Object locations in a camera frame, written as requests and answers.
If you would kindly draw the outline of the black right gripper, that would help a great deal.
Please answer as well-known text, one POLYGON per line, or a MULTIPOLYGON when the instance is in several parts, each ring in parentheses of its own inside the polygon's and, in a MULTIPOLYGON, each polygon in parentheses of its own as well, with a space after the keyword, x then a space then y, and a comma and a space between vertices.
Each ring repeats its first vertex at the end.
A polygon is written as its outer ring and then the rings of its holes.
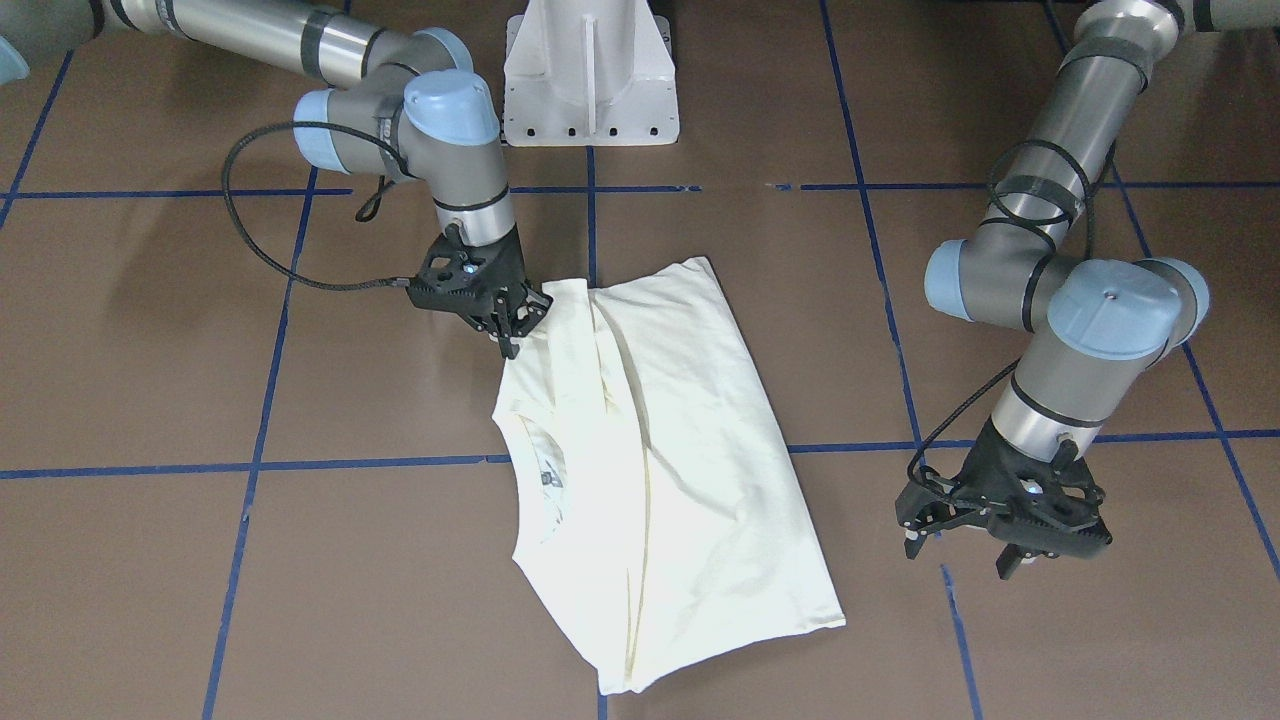
POLYGON ((554 300, 530 286, 518 229, 498 241, 467 245, 463 228, 452 222, 436 237, 407 295, 413 306, 458 314, 494 340, 506 360, 518 356, 517 340, 529 336, 554 300))

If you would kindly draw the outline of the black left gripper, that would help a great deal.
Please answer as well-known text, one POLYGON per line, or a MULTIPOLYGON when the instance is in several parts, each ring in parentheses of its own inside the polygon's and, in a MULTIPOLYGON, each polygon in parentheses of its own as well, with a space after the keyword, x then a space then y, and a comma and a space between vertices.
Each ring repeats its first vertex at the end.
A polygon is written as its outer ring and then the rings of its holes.
POLYGON ((1024 455, 988 420, 954 482, 911 479, 899 493, 906 559, 914 560, 929 536, 969 524, 1005 543, 995 566, 1007 580, 1029 560, 1093 559, 1114 542, 1100 512, 1105 492, 1069 434, 1043 461, 1024 455))

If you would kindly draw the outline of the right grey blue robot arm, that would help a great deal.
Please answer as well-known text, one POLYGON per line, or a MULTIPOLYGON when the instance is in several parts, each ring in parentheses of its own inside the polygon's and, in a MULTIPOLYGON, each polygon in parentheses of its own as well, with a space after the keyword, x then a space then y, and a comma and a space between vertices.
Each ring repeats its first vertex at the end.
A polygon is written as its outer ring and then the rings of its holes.
POLYGON ((307 1, 5 1, 1 27, 8 83, 118 29, 172 35, 321 82, 289 120, 247 133, 227 154, 221 196, 248 250, 316 290, 403 290, 416 307, 460 316, 507 359, 549 313, 552 299, 526 275, 490 90, 448 29, 404 35, 307 1), (232 172, 252 142, 284 132, 312 167, 379 179, 361 222, 392 188, 425 183, 440 233, 416 274, 321 282, 257 245, 236 208, 232 172))

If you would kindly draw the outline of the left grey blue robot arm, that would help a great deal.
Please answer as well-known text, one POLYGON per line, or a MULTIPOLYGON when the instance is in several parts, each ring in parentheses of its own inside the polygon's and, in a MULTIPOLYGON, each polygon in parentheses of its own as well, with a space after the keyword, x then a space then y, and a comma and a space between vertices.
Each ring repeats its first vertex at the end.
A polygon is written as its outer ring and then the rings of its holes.
POLYGON ((1276 24, 1275 1, 1093 1, 1079 15, 1029 136, 989 170, 975 233, 943 242, 925 268, 934 310, 1025 331, 1030 343, 988 382, 1001 395, 955 475, 927 466, 923 448, 909 461, 895 502, 908 559, 959 527, 1004 544, 1004 579, 1112 543, 1085 454, 1135 379, 1198 331, 1211 293, 1172 258, 1098 258, 1094 197, 1180 38, 1276 24))

